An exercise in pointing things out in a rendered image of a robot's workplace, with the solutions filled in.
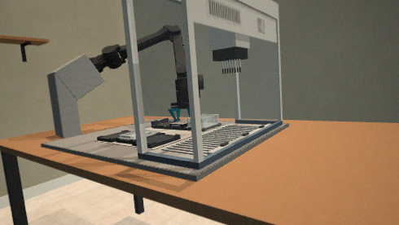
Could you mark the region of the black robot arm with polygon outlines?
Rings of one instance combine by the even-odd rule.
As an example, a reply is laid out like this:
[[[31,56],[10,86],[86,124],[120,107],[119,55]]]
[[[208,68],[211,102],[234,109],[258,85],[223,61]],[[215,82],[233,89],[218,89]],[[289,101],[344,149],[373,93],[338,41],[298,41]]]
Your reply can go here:
[[[101,55],[89,59],[97,68],[99,73],[101,73],[106,66],[111,69],[119,68],[123,63],[125,63],[125,59],[127,59],[126,45],[120,46],[116,44],[114,46],[106,46],[102,49]]]

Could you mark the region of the white well plate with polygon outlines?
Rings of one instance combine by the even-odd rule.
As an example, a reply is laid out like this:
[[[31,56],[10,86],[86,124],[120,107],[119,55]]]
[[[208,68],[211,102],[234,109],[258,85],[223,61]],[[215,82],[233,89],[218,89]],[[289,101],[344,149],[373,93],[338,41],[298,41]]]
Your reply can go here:
[[[119,139],[131,140],[136,139],[135,131],[120,135]]]

